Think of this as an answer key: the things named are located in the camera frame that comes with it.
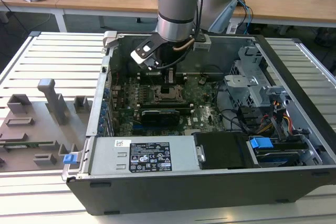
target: black plastic cover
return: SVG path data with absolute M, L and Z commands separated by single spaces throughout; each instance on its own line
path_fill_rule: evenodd
M 253 168 L 253 160 L 242 132 L 195 133 L 195 143 L 202 146 L 205 162 L 201 169 L 243 169 Z

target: aluminum profile table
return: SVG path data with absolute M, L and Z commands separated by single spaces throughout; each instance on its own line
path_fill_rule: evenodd
M 40 78 L 56 79 L 65 100 L 93 99 L 100 70 L 103 34 L 41 33 L 28 37 L 0 75 L 0 119 L 13 93 L 43 101 Z M 305 92 L 336 130 L 335 79 L 301 43 L 268 39 Z M 271 76 L 278 82 L 274 73 Z M 335 223 L 336 186 L 323 186 L 296 203 L 216 209 L 91 216 L 61 179 L 61 171 L 0 173 L 0 223 Z

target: blue latch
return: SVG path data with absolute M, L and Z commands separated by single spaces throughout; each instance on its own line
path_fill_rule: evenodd
M 273 148 L 272 141 L 269 137 L 254 137 L 250 140 L 252 148 Z
M 63 158 L 63 164 L 65 165 L 75 165 L 77 164 L 78 154 L 67 154 Z

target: warning label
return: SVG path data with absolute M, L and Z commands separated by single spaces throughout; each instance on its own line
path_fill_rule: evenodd
M 132 173 L 167 172 L 172 170 L 169 143 L 130 144 L 130 166 Z

